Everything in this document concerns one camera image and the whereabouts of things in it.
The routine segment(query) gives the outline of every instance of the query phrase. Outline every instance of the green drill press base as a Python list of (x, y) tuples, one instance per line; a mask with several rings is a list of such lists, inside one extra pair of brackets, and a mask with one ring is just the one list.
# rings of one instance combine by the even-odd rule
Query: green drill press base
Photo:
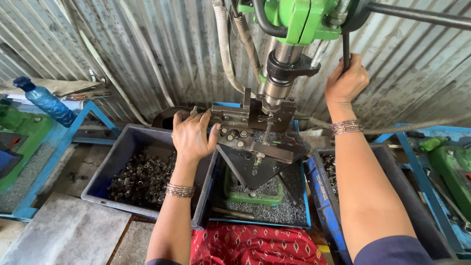
[(430, 164), (442, 175), (457, 206), (471, 220), (471, 181), (466, 177), (466, 174), (471, 174), (471, 159), (466, 153), (471, 152), (459, 146), (442, 146), (428, 154)]
[(28, 139), (26, 139), (23, 145), (16, 151), (16, 153), (23, 155), (23, 158), (8, 175), (0, 179), (0, 193), (4, 193), (13, 187), (13, 184), (15, 184), (18, 179), (18, 174), (41, 143), (47, 139), (51, 129), (54, 127), (54, 120), (45, 114), (19, 112), (12, 108), (10, 108), (8, 114), (1, 117), (1, 119), (4, 119), (3, 121), (6, 119), (13, 119), (15, 121), (22, 120), (22, 122), (18, 122), (17, 127), (13, 130), (0, 127), (0, 132), (11, 132), (28, 136)]
[(281, 201), (283, 200), (283, 186), (278, 181), (278, 179), (273, 178), (273, 183), (270, 185), (274, 185), (277, 187), (275, 195), (268, 195), (263, 194), (263, 191), (258, 191), (258, 189), (263, 189), (263, 187), (259, 187), (256, 189), (256, 196), (251, 197), (250, 191), (248, 189), (244, 189), (244, 191), (232, 191), (233, 181), (232, 181), (232, 170), (227, 166), (226, 167), (226, 174), (224, 177), (224, 197), (229, 202), (236, 202), (236, 203), (256, 203), (256, 204), (264, 204), (268, 206), (278, 206), (280, 205)]

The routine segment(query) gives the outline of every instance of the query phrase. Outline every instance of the sleeve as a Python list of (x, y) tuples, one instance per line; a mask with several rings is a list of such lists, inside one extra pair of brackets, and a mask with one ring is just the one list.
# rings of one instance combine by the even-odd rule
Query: sleeve
[(354, 265), (433, 265), (420, 244), (410, 236), (390, 236), (364, 246), (355, 257)]
[(156, 258), (156, 259), (147, 261), (146, 264), (144, 265), (181, 265), (181, 264), (174, 261), (167, 260), (167, 259), (163, 259), (163, 258)]

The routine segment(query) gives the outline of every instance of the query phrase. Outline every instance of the red printed cloth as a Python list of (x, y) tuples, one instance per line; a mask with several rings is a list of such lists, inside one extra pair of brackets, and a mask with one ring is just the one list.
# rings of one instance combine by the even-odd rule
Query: red printed cloth
[(192, 265), (326, 265), (309, 235), (300, 228), (210, 222), (193, 230)]

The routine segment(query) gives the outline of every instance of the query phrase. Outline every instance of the workbench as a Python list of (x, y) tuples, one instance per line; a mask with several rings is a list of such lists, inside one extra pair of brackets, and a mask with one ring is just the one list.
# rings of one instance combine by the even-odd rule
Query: workbench
[[(20, 104), (16, 107), (21, 112), (44, 114), (32, 105)], [(92, 137), (76, 137), (76, 132), (89, 112), (93, 112), (116, 136), (120, 130), (91, 101), (83, 103), (83, 109), (77, 115), (70, 128), (55, 122), (40, 147), (23, 167), (11, 190), (0, 194), (0, 218), (30, 222), (38, 209), (32, 206), (42, 187), (56, 168), (67, 147), (72, 142), (113, 145), (115, 140)]]
[[(471, 139), (470, 128), (435, 126), (416, 131), (423, 133), (427, 137), (449, 136), (452, 141), (456, 141), (461, 144), (467, 143)], [(402, 148), (409, 159), (409, 163), (401, 164), (400, 166), (410, 169), (413, 173), (419, 189), (422, 192), (440, 231), (445, 235), (451, 248), (459, 258), (471, 259), (471, 233), (463, 231), (458, 224), (450, 220), (449, 216), (452, 215), (450, 210), (447, 208), (445, 201), (439, 196), (439, 193), (424, 172), (424, 169), (428, 167), (432, 169), (432, 174), (435, 174), (427, 155), (423, 152), (416, 151), (419, 147), (418, 140), (413, 137), (408, 137), (406, 132), (397, 132), (383, 134), (374, 142), (384, 142), (394, 134), (398, 137)]]

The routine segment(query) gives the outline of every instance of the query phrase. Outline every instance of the corrugated metal wall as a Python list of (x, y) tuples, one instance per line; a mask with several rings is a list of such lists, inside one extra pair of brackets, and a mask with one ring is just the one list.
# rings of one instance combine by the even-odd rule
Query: corrugated metal wall
[[(471, 17), (470, 0), (380, 0), (403, 7)], [(152, 49), (148, 58), (117, 0), (73, 1), (87, 34), (106, 65), (139, 111), (151, 121), (167, 107), (149, 60), (155, 59), (175, 105), (209, 107), (212, 101), (239, 101), (227, 81), (219, 54), (216, 22), (210, 0), (128, 0), (141, 32)], [(0, 79), (27, 74), (43, 78), (88, 79), (88, 69), (104, 77), (81, 48), (63, 14), (61, 0), (0, 2)], [(259, 56), (268, 36), (247, 17)], [(417, 122), (470, 111), (471, 33), (412, 20), (372, 14), (350, 36), (352, 52), (361, 53), (371, 78), (354, 100), (367, 127)], [(317, 42), (306, 47), (312, 56)], [(243, 44), (231, 38), (236, 76), (257, 87)], [(329, 115), (323, 97), (328, 75), (341, 57), (341, 41), (333, 41), (322, 70), (298, 78), (291, 96), (300, 110), (323, 120)], [(136, 119), (114, 91), (97, 104), (114, 120)], [(470, 126), (471, 122), (460, 125)]]

